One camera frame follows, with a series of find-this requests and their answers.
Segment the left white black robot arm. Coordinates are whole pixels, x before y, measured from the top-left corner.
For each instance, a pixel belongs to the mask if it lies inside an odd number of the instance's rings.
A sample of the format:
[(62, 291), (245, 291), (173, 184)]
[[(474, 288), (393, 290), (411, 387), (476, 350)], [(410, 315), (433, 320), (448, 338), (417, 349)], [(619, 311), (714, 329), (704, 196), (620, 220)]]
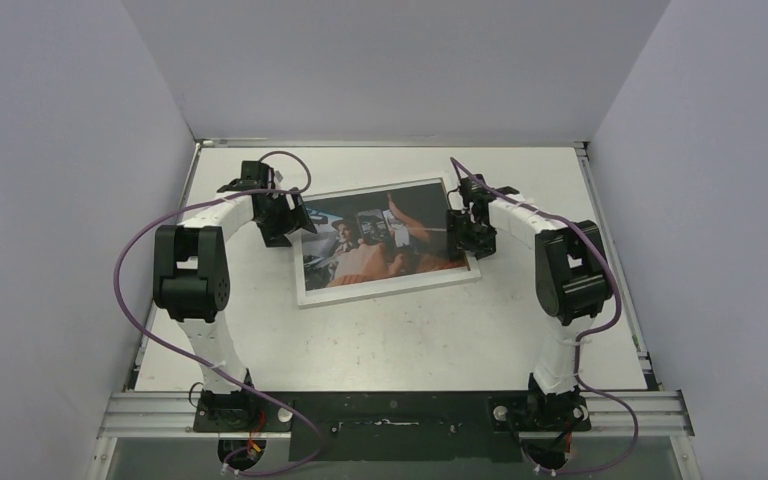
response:
[(282, 188), (279, 172), (264, 160), (250, 160), (214, 203), (154, 236), (153, 301), (184, 332), (200, 367), (197, 419), (224, 431), (249, 430), (267, 417), (224, 314), (231, 296), (226, 242), (249, 224), (268, 248), (289, 248), (291, 234), (315, 230), (299, 190)]

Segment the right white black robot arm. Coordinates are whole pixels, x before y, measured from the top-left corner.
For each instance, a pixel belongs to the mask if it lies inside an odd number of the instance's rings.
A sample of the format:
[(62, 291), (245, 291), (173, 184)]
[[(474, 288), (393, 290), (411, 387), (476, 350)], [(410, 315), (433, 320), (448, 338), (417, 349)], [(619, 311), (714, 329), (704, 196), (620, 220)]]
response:
[(511, 187), (487, 188), (480, 174), (460, 178), (455, 191), (462, 206), (446, 213), (448, 255), (489, 257), (497, 250), (498, 232), (508, 233), (534, 255), (535, 295), (547, 318), (548, 338), (526, 393), (492, 406), (496, 422), (522, 432), (588, 430), (578, 379), (580, 335), (614, 293), (599, 227), (592, 221), (566, 225)]

